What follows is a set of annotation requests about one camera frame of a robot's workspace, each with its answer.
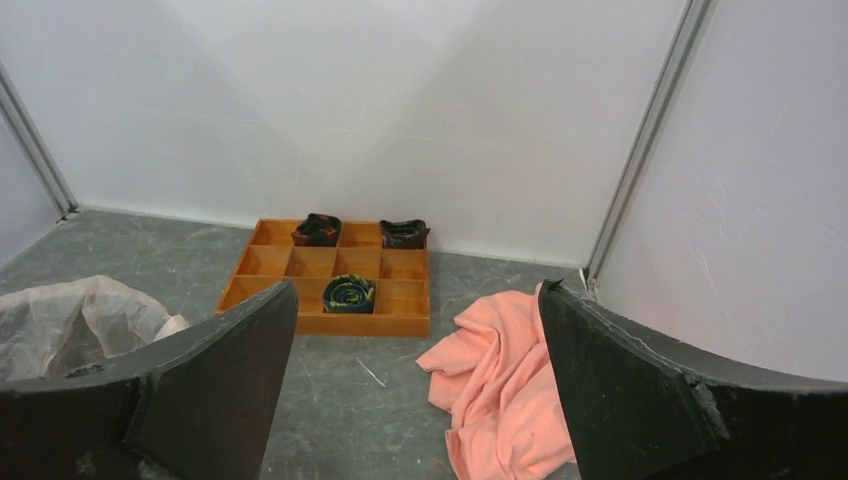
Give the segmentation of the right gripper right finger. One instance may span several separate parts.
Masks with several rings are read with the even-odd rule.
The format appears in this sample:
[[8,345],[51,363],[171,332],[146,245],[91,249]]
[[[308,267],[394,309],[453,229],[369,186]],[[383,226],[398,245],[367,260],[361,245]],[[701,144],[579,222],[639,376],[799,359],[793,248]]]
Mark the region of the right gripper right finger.
[[707,352],[540,286],[584,479],[843,479],[847,386]]

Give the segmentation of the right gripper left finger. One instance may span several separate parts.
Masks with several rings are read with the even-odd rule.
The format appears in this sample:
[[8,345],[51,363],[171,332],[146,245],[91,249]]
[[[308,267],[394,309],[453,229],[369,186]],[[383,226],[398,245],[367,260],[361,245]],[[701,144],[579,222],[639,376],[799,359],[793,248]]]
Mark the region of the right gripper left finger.
[[133,352],[1,384],[5,479],[256,479],[298,321],[288,280]]

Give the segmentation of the pink translucent trash bag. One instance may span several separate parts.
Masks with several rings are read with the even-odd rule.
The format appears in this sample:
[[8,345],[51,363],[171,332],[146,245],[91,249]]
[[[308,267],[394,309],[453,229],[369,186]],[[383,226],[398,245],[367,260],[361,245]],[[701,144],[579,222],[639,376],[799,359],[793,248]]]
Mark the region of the pink translucent trash bag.
[[1,296],[1,379],[65,378],[190,324],[146,293],[108,276]]

